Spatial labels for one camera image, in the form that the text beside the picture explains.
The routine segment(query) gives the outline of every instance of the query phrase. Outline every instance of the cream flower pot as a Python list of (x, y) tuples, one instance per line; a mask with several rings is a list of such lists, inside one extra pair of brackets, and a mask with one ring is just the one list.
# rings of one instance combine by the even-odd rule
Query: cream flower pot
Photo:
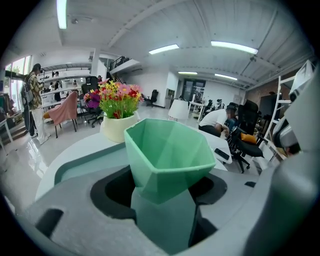
[(113, 119), (103, 117), (103, 134), (113, 142), (122, 143), (125, 142), (125, 129), (136, 124), (138, 122), (138, 117), (136, 114), (122, 118), (122, 119)]

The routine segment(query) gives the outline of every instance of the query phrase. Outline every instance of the black slot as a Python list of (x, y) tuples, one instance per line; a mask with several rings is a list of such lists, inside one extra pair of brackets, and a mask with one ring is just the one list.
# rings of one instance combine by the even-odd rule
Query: black slot
[(35, 227), (47, 238), (50, 238), (63, 214), (64, 212), (60, 209), (49, 209), (36, 223)]

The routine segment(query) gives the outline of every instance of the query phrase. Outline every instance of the glossy floor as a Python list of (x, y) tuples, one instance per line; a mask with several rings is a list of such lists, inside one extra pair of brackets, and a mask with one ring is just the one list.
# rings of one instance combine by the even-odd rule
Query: glossy floor
[[(167, 119), (168, 109), (159, 107), (141, 106), (138, 110), (141, 119), (158, 118)], [(84, 119), (78, 118), (77, 132), (75, 132), (71, 121), (62, 124), (62, 129), (57, 127), (58, 138), (55, 135), (55, 126), (46, 124), (47, 131), (51, 137), (43, 145), (40, 145), (36, 138), (31, 138), (29, 134), (9, 143), (5, 146), (8, 156), (0, 150), (0, 188), (6, 198), (15, 208), (15, 213), (20, 214), (35, 199), (40, 180), (46, 173), (51, 162), (66, 148), (75, 142), (98, 133), (100, 126), (95, 128), (84, 123)], [(190, 117), (183, 124), (198, 127), (197, 120)], [(238, 164), (226, 164), (228, 171), (239, 173)], [(251, 166), (249, 174), (256, 174), (257, 169)]]

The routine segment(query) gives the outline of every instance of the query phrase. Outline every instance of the pink chair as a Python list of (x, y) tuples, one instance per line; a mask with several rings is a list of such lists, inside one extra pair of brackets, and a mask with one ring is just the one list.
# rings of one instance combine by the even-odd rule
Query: pink chair
[(78, 94), (75, 91), (73, 91), (61, 103), (61, 105), (57, 105), (47, 112), (47, 114), (53, 120), (53, 123), (55, 125), (56, 138), (58, 138), (57, 125), (60, 125), (60, 128), (61, 128), (61, 123), (69, 119), (72, 120), (74, 131), (77, 132), (77, 129), (75, 126), (75, 123), (77, 124), (77, 120), (76, 120), (77, 119), (77, 98), (78, 98)]

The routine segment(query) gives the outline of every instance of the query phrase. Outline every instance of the pink blanket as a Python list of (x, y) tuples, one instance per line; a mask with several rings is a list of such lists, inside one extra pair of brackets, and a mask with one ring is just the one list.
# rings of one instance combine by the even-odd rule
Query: pink blanket
[(55, 126), (69, 119), (77, 119), (77, 98), (78, 94), (73, 91), (61, 105), (57, 105), (48, 111)]

